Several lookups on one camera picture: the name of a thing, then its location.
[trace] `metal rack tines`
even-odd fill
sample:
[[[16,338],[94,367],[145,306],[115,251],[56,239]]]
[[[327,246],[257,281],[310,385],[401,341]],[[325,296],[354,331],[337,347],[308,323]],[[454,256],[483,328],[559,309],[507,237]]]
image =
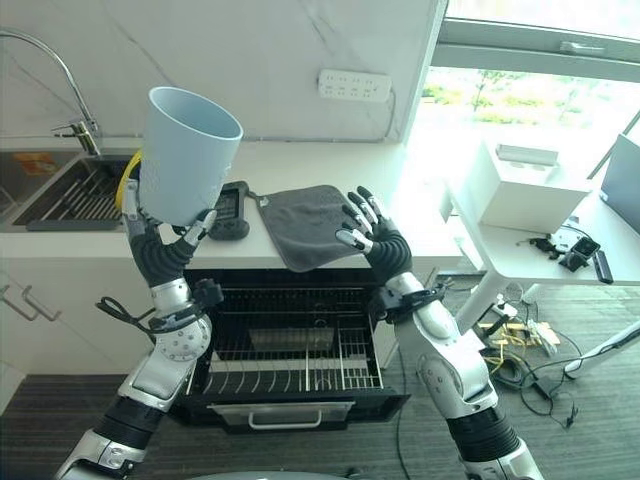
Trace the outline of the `metal rack tines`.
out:
[[[114,194],[118,178],[95,168],[85,178],[77,178],[39,220],[117,220],[120,211]]]
[[[302,393],[382,388],[366,327],[249,329],[211,359],[208,392]]]

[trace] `light blue cup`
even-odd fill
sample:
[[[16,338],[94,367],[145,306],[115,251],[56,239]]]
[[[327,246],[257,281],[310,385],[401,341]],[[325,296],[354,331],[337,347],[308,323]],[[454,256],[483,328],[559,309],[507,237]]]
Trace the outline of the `light blue cup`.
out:
[[[140,206],[160,222],[185,227],[215,205],[242,127],[221,106],[180,88],[153,88],[149,101]]]

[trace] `gray floor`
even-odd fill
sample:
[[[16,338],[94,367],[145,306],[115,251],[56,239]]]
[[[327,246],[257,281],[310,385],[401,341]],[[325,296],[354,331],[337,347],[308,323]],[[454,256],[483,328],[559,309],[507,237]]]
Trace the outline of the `gray floor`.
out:
[[[464,296],[452,293],[445,303],[455,310]],[[541,320],[587,350],[640,318],[640,289],[546,287],[539,306]],[[500,390],[502,405],[547,479],[640,478],[639,352],[636,345],[563,387],[573,393],[580,409],[567,431],[527,411],[517,394]],[[570,345],[560,347],[558,358],[572,355]],[[536,364],[545,361],[532,351],[527,357]],[[557,376],[560,367],[549,370]],[[401,378],[396,359],[385,380],[401,389]],[[100,417],[120,381],[119,377],[28,378],[2,417],[3,478],[49,478],[82,432]],[[410,372],[408,388],[413,397],[402,416],[401,445],[412,478],[463,478],[446,426]],[[556,415],[566,417],[570,407],[570,401],[559,401]],[[404,478],[396,456],[395,421],[352,425],[341,432],[228,436],[166,420],[134,478],[182,479],[248,469],[343,474],[354,465],[380,478]]]

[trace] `marble wall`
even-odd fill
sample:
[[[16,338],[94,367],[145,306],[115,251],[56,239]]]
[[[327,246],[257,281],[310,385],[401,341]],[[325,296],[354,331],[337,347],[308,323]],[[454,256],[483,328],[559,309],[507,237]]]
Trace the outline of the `marble wall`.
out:
[[[49,44],[106,136],[136,136],[147,91],[176,85],[229,109],[249,137],[400,138],[443,0],[2,0],[0,25]],[[386,103],[322,99],[322,68],[391,75]],[[56,65],[0,39],[1,137],[78,118]]]

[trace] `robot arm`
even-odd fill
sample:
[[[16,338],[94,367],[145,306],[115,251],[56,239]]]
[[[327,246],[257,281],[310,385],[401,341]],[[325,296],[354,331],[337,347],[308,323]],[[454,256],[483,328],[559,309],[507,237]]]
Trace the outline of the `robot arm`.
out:
[[[362,187],[358,193],[349,193],[349,199],[362,213],[345,209],[357,226],[343,225],[336,238],[364,253],[384,284],[372,301],[372,314],[395,324],[403,355],[416,365],[447,421],[467,478],[543,480],[527,445],[498,408],[480,353],[467,346],[440,302],[443,293],[424,290],[411,273],[411,250],[379,200]]]
[[[182,275],[215,212],[203,212],[180,239],[165,245],[158,223],[139,209],[137,195],[138,182],[129,179],[123,219],[134,260],[151,289],[155,314],[143,329],[155,345],[120,386],[99,425],[85,432],[56,479],[130,474],[143,461],[151,436],[211,339],[211,322],[202,307],[221,301],[221,291],[204,280],[192,294]]]

